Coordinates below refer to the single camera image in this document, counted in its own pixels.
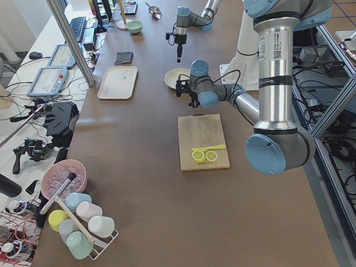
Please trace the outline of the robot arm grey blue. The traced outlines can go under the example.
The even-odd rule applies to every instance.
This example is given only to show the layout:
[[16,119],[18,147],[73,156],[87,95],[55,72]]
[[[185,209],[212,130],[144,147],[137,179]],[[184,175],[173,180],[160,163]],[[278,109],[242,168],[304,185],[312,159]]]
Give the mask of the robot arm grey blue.
[[176,14],[176,22],[173,25],[172,31],[165,33],[165,40],[169,41],[173,38],[173,43],[177,45],[177,63],[181,63],[183,46],[187,43],[188,28],[194,27],[204,32],[209,32],[212,29],[214,16],[217,14],[218,6],[222,0],[208,0],[203,11],[196,14],[189,7],[178,6]]
[[231,84],[216,84],[208,64],[191,64],[188,80],[178,80],[176,94],[188,94],[193,107],[213,108],[229,102],[252,123],[247,159],[266,175],[280,174],[312,159],[313,138],[291,119],[293,33],[322,25],[331,17],[331,0],[244,0],[239,43],[252,49],[236,54],[238,75]]

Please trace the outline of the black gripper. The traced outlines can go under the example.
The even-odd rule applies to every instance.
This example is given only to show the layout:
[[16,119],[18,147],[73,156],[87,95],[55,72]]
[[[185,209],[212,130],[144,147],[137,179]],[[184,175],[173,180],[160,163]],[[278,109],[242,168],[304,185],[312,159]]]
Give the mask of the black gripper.
[[189,87],[190,85],[190,80],[182,80],[181,79],[182,75],[179,75],[177,77],[177,81],[176,81],[176,97],[179,98],[181,97],[182,94],[188,94],[191,97],[191,102],[188,103],[188,106],[190,107],[199,107],[200,106],[200,102],[197,98],[197,93],[192,91],[191,88]]
[[183,33],[174,33],[174,32],[169,32],[169,33],[165,33],[165,40],[168,41],[168,44],[173,46],[174,44],[176,44],[177,47],[177,63],[181,62],[181,57],[182,57],[182,51],[183,51],[183,45],[186,44],[186,39],[187,37],[187,33],[183,32]]

